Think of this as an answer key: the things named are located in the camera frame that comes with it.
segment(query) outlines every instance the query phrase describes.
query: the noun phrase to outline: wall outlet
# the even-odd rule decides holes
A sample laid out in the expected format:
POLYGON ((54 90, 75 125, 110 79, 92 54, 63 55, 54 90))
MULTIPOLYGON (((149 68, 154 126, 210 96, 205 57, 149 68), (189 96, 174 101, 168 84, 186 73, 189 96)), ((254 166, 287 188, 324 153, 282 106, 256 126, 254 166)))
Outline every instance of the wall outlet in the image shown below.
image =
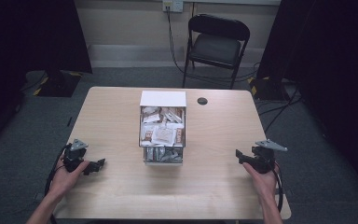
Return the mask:
POLYGON ((183 0, 163 0, 162 11, 167 11, 167 8, 170 9, 170 12, 183 12, 183 0))
POLYGON ((167 11, 167 8, 173 11, 173 1, 162 1, 162 11, 167 11))

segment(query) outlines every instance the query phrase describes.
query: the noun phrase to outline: chair backrest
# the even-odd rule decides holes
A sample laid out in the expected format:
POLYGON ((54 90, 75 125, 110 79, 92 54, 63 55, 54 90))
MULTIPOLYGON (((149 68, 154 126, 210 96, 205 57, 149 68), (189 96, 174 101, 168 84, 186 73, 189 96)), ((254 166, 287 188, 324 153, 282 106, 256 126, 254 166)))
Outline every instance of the chair backrest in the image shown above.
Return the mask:
POLYGON ((206 35, 218 35, 240 41, 248 41, 249 28, 241 21, 215 17, 207 14, 194 16, 188 22, 188 30, 206 35))

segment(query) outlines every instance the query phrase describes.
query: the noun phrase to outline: wooden table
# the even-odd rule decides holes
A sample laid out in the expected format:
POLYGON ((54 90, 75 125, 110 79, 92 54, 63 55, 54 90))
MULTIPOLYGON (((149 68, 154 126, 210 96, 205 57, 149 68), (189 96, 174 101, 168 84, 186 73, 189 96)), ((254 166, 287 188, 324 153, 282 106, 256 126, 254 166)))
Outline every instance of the wooden table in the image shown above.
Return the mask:
MULTIPOLYGON (((248 91, 94 87, 68 142, 89 144, 85 159, 106 158, 99 173, 81 176, 57 206, 57 218, 261 219, 252 179, 235 149, 253 156, 265 140, 248 91), (186 92, 182 166, 147 166, 139 147, 142 91, 186 92), (207 105, 199 105, 205 97, 207 105)), ((284 197, 282 218, 291 216, 284 197)))

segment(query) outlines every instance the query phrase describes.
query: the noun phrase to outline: box flap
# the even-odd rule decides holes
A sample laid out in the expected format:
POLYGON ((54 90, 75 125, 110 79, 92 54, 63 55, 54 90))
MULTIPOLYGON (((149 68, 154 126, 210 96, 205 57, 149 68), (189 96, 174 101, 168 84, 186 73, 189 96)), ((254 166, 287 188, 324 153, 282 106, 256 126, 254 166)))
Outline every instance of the box flap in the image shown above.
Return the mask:
POLYGON ((142 91, 141 106, 186 107, 185 91, 142 91))

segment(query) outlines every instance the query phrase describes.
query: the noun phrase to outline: cardboard box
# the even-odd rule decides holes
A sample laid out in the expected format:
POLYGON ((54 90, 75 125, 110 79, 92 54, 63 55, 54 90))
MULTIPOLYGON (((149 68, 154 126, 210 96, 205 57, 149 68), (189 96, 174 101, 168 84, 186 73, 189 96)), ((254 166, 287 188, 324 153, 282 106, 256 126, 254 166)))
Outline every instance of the cardboard box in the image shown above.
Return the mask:
POLYGON ((150 165, 180 165, 186 145, 186 92, 143 91, 139 146, 150 165))

